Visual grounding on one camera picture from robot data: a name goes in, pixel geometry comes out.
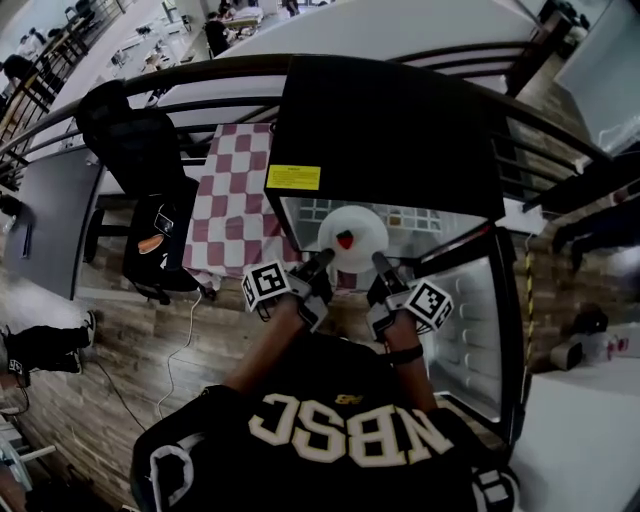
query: wrist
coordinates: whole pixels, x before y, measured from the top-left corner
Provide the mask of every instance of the wrist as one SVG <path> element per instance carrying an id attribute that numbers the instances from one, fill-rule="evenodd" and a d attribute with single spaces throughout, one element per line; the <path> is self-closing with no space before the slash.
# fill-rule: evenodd
<path id="1" fill-rule="evenodd" d="M 420 340 L 417 334 L 413 336 L 387 336 L 387 345 L 391 352 L 399 352 L 417 347 L 420 345 Z"/>

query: black pants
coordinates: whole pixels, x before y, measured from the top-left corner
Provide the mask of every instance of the black pants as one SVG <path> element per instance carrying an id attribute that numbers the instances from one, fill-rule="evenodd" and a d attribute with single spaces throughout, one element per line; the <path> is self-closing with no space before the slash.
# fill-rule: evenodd
<path id="1" fill-rule="evenodd" d="M 78 369 L 73 352 L 89 345 L 87 329 L 56 329 L 38 326 L 13 334 L 5 341 L 9 359 L 15 359 L 29 372 L 34 368 L 48 371 L 75 372 Z"/>
<path id="2" fill-rule="evenodd" d="M 633 247 L 640 243 L 640 198 L 596 212 L 566 226 L 568 241 L 580 238 L 573 251 L 585 254 L 596 249 Z"/>
<path id="3" fill-rule="evenodd" d="M 296 14 L 300 14 L 300 9 L 298 8 L 298 0 L 282 0 L 282 4 L 287 8 L 291 17 Z"/>
<path id="4" fill-rule="evenodd" d="M 40 61 L 40 64 L 42 65 L 42 75 L 53 75 L 53 69 L 51 68 L 51 64 L 49 63 L 49 57 L 43 57 Z"/>

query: checkered tablecloth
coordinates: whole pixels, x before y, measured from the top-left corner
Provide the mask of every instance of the checkered tablecloth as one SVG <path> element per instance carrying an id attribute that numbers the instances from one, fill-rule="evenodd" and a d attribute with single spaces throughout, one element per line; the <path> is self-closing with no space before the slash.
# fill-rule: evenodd
<path id="1" fill-rule="evenodd" d="M 264 195 L 269 124 L 218 126 L 189 224 L 182 265 L 198 281 L 242 277 L 250 265 L 278 259 L 287 270 L 300 255 L 284 236 Z"/>

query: mini fridge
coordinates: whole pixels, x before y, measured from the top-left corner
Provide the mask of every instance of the mini fridge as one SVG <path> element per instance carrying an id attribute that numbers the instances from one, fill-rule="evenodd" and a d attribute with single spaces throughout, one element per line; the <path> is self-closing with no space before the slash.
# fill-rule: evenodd
<path id="1" fill-rule="evenodd" d="M 337 208 L 358 205 L 380 217 L 385 255 L 453 298 L 442 329 L 424 338 L 436 392 L 513 445 L 523 414 L 522 322 L 515 252 L 495 227 L 504 203 L 483 109 L 457 78 L 296 56 L 265 195 L 301 252 L 320 249 L 320 224 Z"/>

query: chair backrest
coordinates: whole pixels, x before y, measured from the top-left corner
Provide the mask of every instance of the chair backrest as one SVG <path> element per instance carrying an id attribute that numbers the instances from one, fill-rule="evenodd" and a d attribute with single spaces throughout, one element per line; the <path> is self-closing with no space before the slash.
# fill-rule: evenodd
<path id="1" fill-rule="evenodd" d="M 155 110 L 131 109 L 122 82 L 90 91 L 78 106 L 76 123 L 87 147 L 128 196 L 170 195 L 184 183 L 171 119 Z"/>
<path id="2" fill-rule="evenodd" d="M 76 11 L 80 16 L 85 16 L 89 12 L 93 12 L 91 9 L 91 2 L 89 0 L 80 0 L 76 2 Z"/>
<path id="3" fill-rule="evenodd" d="M 71 20 L 74 16 L 78 15 L 78 11 L 76 11 L 73 7 L 67 7 L 64 10 L 64 15 L 67 17 L 67 20 Z"/>

